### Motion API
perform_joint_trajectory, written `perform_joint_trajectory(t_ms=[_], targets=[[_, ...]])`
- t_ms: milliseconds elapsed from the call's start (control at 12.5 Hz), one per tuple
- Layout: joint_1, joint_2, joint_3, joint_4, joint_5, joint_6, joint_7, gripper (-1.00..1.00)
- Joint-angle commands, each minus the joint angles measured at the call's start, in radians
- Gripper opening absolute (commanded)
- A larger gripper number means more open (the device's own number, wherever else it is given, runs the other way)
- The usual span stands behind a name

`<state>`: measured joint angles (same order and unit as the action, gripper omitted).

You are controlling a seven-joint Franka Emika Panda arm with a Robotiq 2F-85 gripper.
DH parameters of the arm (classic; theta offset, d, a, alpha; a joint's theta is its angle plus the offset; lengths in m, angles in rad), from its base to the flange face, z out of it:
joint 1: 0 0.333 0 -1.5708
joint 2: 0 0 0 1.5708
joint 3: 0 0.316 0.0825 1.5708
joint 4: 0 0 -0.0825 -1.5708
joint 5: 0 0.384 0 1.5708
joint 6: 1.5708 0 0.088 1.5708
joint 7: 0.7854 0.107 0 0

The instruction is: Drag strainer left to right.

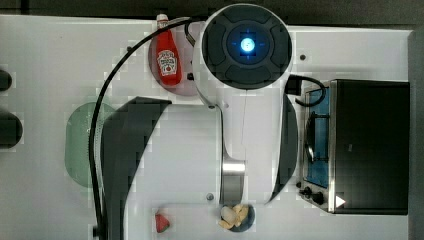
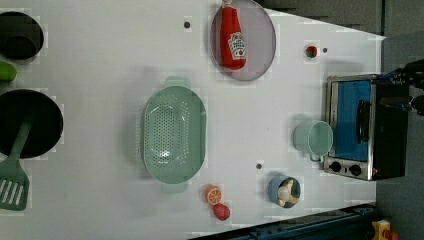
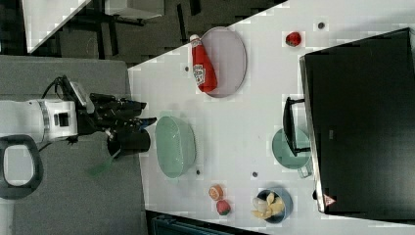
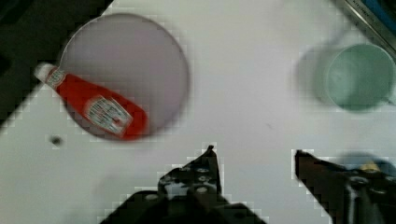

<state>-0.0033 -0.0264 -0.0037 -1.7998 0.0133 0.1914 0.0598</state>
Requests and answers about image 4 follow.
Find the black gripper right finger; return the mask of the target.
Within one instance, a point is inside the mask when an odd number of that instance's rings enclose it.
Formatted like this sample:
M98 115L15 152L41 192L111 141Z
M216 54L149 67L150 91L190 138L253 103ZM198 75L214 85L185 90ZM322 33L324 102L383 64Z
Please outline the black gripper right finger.
M395 176L348 170L297 150L295 174L332 218L332 224L395 224Z

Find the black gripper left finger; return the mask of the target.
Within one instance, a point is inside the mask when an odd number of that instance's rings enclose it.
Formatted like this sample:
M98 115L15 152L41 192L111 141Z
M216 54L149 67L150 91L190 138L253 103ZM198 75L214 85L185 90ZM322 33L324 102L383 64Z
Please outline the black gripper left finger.
M221 195L219 164L212 146L158 181L156 190L130 196L100 224L266 224L242 203Z

